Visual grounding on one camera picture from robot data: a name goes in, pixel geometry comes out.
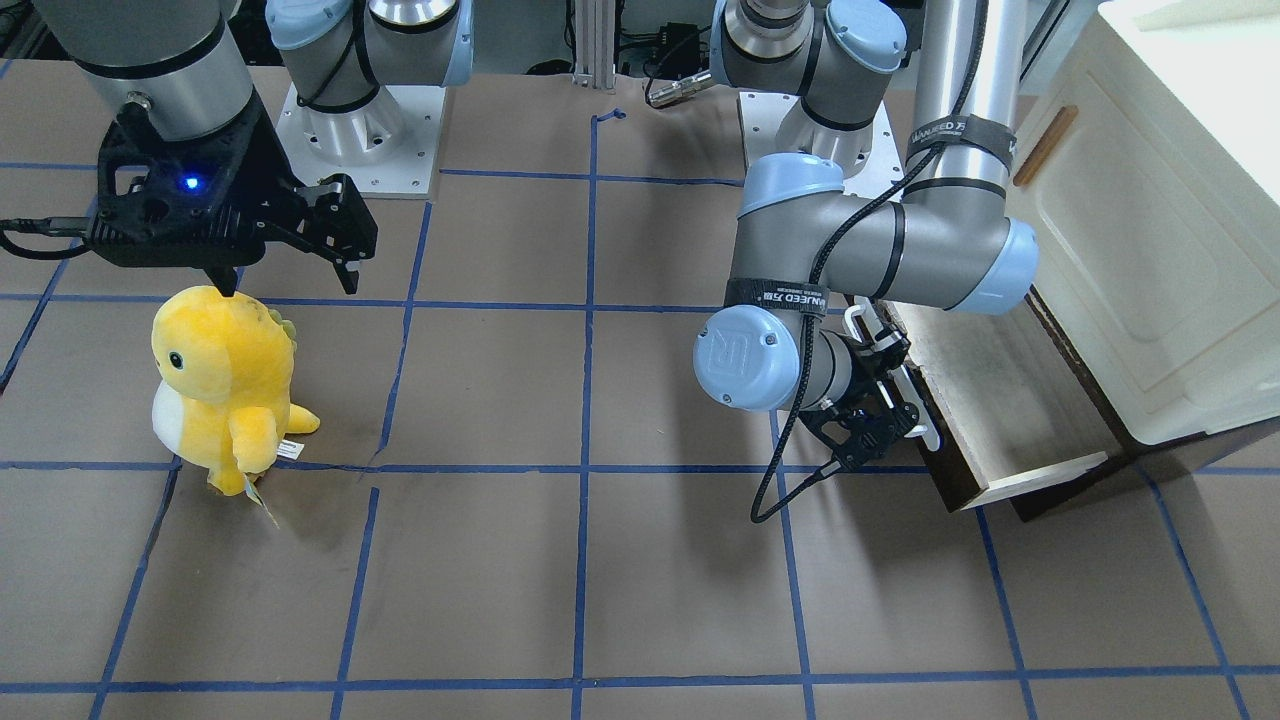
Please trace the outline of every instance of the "plush toy head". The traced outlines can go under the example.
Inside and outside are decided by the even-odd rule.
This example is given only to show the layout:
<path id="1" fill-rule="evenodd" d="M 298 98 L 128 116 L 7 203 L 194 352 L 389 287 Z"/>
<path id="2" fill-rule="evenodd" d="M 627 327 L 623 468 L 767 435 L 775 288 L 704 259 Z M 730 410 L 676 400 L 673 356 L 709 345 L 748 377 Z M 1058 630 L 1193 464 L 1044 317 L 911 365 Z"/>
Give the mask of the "plush toy head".
<path id="1" fill-rule="evenodd" d="M 156 313 L 151 352 L 175 391 L 220 404 L 234 391 L 288 387 L 293 342 L 257 300 L 216 288 L 187 288 Z"/>

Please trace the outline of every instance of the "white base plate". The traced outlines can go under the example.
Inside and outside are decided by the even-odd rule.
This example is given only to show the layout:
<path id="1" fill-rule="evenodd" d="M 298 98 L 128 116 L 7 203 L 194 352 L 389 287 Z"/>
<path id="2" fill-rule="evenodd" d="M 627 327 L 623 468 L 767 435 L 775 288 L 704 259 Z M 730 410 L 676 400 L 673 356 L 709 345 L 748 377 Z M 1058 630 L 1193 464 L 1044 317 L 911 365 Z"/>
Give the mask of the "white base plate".
<path id="1" fill-rule="evenodd" d="M 795 95 L 776 92 L 739 92 L 737 108 L 742 119 L 742 154 L 746 167 L 772 152 L 777 152 L 774 137 L 782 118 L 796 104 Z M 902 164 L 893 142 L 893 129 L 888 126 L 888 113 L 881 102 L 876 111 L 876 136 L 872 152 L 863 163 L 863 169 L 845 179 L 845 195 L 876 197 L 902 178 Z"/>
<path id="2" fill-rule="evenodd" d="M 431 200 L 439 160 L 440 131 L 444 127 L 445 90 L 435 86 L 387 86 L 404 114 L 404 127 L 411 131 L 396 152 L 372 165 L 335 165 L 319 158 L 302 132 L 297 109 L 297 88 L 289 86 L 284 110 L 275 124 L 293 174 L 307 184 L 334 173 L 346 173 L 356 182 L 364 197 L 398 197 Z"/>

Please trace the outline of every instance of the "stuffed animal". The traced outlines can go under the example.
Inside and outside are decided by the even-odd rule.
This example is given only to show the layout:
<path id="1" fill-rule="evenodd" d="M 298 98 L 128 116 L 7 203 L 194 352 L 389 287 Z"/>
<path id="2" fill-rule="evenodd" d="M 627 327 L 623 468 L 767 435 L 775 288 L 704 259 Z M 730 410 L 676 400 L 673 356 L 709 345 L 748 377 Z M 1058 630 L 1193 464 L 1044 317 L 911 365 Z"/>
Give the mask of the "stuffed animal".
<path id="1" fill-rule="evenodd" d="M 293 323 L 247 295 L 192 287 L 169 299 L 151 328 L 160 388 L 151 425 L 175 455 L 209 468 L 224 495 L 253 488 L 275 461 L 285 433 L 310 433 L 320 419 L 289 402 Z"/>

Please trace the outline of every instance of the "plush toy arm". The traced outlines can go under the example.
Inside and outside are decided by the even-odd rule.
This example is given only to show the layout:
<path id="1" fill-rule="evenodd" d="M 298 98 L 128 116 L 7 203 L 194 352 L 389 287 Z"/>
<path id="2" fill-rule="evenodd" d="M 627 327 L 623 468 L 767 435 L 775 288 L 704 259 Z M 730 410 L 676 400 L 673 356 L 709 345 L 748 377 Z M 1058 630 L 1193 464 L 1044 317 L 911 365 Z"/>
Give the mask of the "plush toy arm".
<path id="1" fill-rule="evenodd" d="M 262 473 L 275 462 L 280 437 L 275 434 L 275 415 L 266 407 L 241 407 L 228 420 L 232 455 L 241 473 Z"/>

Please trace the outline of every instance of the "light blue joint cap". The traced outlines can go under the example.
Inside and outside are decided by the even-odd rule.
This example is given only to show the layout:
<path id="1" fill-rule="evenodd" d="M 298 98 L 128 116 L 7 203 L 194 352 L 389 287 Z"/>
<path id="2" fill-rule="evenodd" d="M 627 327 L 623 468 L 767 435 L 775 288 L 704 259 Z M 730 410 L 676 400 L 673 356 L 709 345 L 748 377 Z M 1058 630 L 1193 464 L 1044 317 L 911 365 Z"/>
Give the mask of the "light blue joint cap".
<path id="1" fill-rule="evenodd" d="M 471 0 L 458 0 L 458 29 L 453 33 L 453 54 L 440 87 L 466 85 L 475 65 L 475 35 L 471 32 Z"/>
<path id="2" fill-rule="evenodd" d="M 792 197 L 829 191 L 845 191 L 845 170 L 840 165 L 804 152 L 774 152 L 748 170 L 737 217 Z"/>
<path id="3" fill-rule="evenodd" d="M 827 27 L 850 58 L 877 73 L 892 73 L 906 55 L 906 27 L 879 0 L 831 0 Z"/>
<path id="4" fill-rule="evenodd" d="M 721 46 L 721 28 L 724 27 L 724 0 L 716 0 L 716 12 L 712 14 L 710 42 L 708 42 L 708 58 L 710 61 L 712 79 L 719 85 L 733 86 L 724 72 L 724 49 Z"/>
<path id="5" fill-rule="evenodd" d="M 1036 231 L 1021 220 L 1009 218 L 1009 238 L 1005 241 L 1005 247 L 978 287 L 952 310 L 1004 315 L 1023 301 L 1036 279 L 1037 265 L 1039 265 L 1039 246 L 1036 245 Z"/>
<path id="6" fill-rule="evenodd" d="M 351 0 L 266 0 L 266 27 L 278 50 L 297 50 L 320 40 L 348 12 Z"/>
<path id="7" fill-rule="evenodd" d="M 694 341 L 694 374 L 716 402 L 776 410 L 795 395 L 800 352 L 786 324 L 755 305 L 735 305 L 707 320 Z"/>

